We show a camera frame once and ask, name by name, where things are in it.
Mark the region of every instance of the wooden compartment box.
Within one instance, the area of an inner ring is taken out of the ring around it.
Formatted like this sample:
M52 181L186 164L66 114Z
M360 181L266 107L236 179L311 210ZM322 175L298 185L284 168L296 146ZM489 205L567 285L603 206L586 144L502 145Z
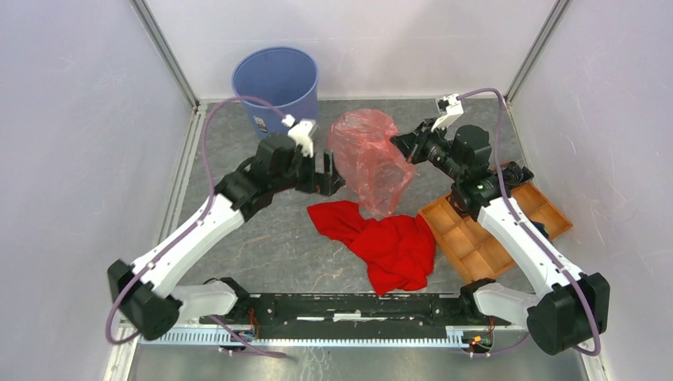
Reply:
M544 224L554 240L572 224L531 183L512 190L524 214ZM428 222L435 241L463 281L495 279L516 263L500 243L471 217L461 217L451 207L449 194L428 204L419 214Z

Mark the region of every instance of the translucent red bag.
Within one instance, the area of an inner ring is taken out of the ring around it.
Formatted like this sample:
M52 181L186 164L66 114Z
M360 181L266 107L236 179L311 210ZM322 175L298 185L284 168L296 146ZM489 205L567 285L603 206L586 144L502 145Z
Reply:
M334 151L346 187L358 194L365 210L384 217L394 212L416 173L390 142L397 134L391 117L362 109L341 115L327 136L327 148Z

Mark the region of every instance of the white sticker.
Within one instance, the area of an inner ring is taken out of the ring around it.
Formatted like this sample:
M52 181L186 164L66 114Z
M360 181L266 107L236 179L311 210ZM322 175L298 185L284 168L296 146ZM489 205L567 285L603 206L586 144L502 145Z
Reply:
M264 123L264 119L261 117L254 117L255 118L255 123L260 127L263 133L267 133L267 125Z

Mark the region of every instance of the red cloth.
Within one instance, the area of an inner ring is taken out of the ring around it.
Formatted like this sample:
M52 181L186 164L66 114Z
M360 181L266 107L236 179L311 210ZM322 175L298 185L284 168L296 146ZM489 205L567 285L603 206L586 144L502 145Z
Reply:
M343 242L367 263L376 294L428 285L425 277L433 272L435 239L421 216L365 220L350 201L317 204L308 211L320 234Z

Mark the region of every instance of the white wall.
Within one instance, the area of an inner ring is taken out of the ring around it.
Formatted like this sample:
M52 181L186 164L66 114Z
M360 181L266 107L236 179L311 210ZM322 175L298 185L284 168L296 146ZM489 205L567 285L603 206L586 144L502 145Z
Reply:
M0 52L0 379L100 379L190 107L127 1L2 2Z
M511 84L554 0L147 0L201 99L247 54L306 50L318 96L434 96Z
M673 3L573 2L514 101L559 246L612 294L615 379L669 379L673 333Z

